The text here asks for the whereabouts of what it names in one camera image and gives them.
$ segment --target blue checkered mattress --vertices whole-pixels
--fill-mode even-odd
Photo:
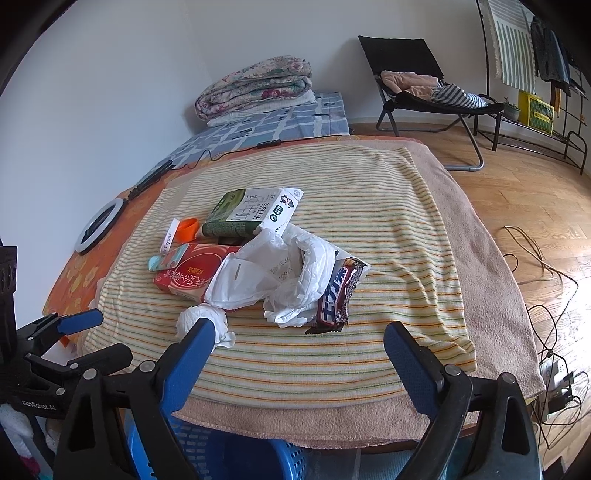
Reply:
[[[268,140],[297,140],[324,135],[349,135],[345,105],[339,92],[315,92],[317,103],[258,113],[191,137],[156,167],[172,159],[175,168],[198,160],[209,149],[212,157],[254,147]]]

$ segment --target blue laundry basket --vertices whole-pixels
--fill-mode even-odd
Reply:
[[[304,452],[291,443],[205,429],[174,417],[169,417],[168,422],[185,457],[203,480],[304,480],[306,477]],[[148,466],[144,446],[130,414],[126,416],[125,424],[139,477],[154,480],[154,472]]]

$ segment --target screw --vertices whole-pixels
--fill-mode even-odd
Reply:
[[[515,377],[512,374],[510,374],[509,372],[505,372],[505,373],[501,374],[501,378],[507,383],[515,383],[516,382]]]
[[[139,371],[144,373],[151,372],[154,368],[156,368],[156,364],[152,360],[146,360],[139,365]]]
[[[84,377],[84,380],[92,380],[96,377],[96,370],[94,368],[89,368],[82,376]]]
[[[460,370],[459,367],[452,365],[452,364],[448,364],[445,366],[445,373],[447,373],[448,375],[451,375],[453,377],[457,377],[461,371],[462,370]]]

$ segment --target striped cloth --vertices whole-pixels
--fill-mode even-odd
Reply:
[[[83,352],[123,342],[132,366],[157,359],[191,301],[152,284],[148,258],[173,217],[203,219],[236,188],[304,190],[292,222],[372,265],[342,332],[267,323],[257,304],[228,314],[232,349],[216,349],[192,394],[250,407],[337,407],[390,398],[403,390],[382,336],[393,320],[444,363],[476,368],[460,284],[439,210],[406,148],[310,144],[220,160],[163,190],[123,247],[100,291],[105,317]]]
[[[431,101],[461,108],[484,108],[487,105],[485,100],[475,93],[467,93],[453,83],[435,87],[431,94]]]
[[[483,2],[491,25],[496,78],[535,93],[534,47],[524,7],[519,0],[477,1]]]

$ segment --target red package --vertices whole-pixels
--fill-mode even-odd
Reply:
[[[159,271],[154,284],[162,291],[201,303],[223,259],[238,250],[240,247],[233,245],[189,244],[178,266]]]

